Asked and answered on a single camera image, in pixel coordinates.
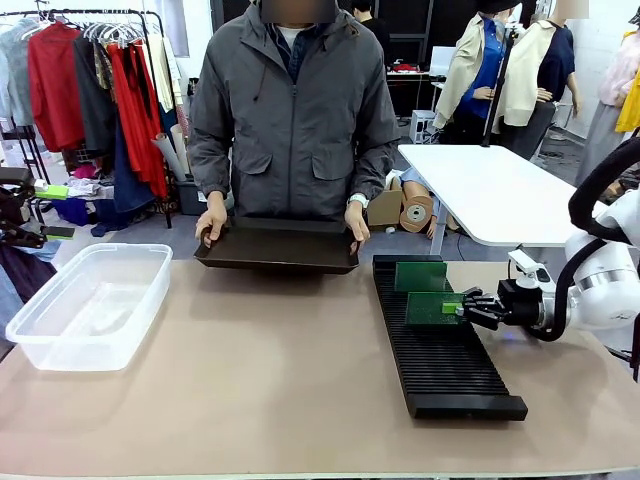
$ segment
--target wristwatch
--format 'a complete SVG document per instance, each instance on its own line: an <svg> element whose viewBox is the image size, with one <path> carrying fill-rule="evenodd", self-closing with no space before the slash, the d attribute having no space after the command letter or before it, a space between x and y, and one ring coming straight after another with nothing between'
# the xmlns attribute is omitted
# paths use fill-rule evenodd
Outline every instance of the wristwatch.
<svg viewBox="0 0 640 480"><path fill-rule="evenodd" d="M347 205L350 204L351 202L360 202L364 210L366 210L367 207L369 206L369 200L362 193L356 193L354 195L351 195L351 198L349 198L349 202L347 203Z"/></svg>

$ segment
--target brown tabletop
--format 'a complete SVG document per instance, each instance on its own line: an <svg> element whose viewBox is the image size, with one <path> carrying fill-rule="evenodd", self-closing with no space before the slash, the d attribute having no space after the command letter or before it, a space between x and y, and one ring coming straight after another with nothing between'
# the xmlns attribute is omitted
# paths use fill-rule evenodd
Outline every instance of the brown tabletop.
<svg viewBox="0 0 640 480"><path fill-rule="evenodd" d="M450 264L494 290L504 264ZM370 268L292 279L174 262L132 364L0 364L0 473L47 476L538 475L640 467L640 387L590 334L482 331L524 423L409 417Z"/></svg>

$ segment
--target beige jacket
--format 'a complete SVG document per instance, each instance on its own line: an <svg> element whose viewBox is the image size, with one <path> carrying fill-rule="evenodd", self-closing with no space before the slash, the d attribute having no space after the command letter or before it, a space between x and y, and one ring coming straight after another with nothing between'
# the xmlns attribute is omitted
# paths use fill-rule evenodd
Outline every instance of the beige jacket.
<svg viewBox="0 0 640 480"><path fill-rule="evenodd" d="M526 127L536 108L538 72L549 51L556 27L546 20L534 23L511 51L493 133L500 133L500 119L514 127Z"/></svg>
<svg viewBox="0 0 640 480"><path fill-rule="evenodd" d="M447 124L478 76L484 57L484 42L484 22L480 15L476 15L456 44L447 82L436 107L434 127L443 128Z"/></svg>

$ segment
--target clear plastic container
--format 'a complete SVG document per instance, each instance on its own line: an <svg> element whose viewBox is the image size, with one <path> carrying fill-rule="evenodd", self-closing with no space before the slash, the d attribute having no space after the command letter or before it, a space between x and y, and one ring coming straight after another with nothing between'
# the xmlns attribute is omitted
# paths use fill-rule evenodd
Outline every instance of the clear plastic container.
<svg viewBox="0 0 640 480"><path fill-rule="evenodd" d="M7 339L40 370L126 367L169 289L166 245L85 248L20 310Z"/></svg>

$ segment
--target jacket zipper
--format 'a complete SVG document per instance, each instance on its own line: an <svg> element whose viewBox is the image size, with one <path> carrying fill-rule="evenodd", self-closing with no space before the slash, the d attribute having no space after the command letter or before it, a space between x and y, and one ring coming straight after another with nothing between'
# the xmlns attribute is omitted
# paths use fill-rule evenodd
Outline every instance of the jacket zipper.
<svg viewBox="0 0 640 480"><path fill-rule="evenodd" d="M291 110L291 139L289 141L289 175L288 182L289 188L287 189L287 212L291 213L291 177L293 176L291 173L291 167L293 164L293 139L294 139L294 128L296 123L296 98L298 97L298 85L291 86L291 98L292 98L292 110Z"/></svg>

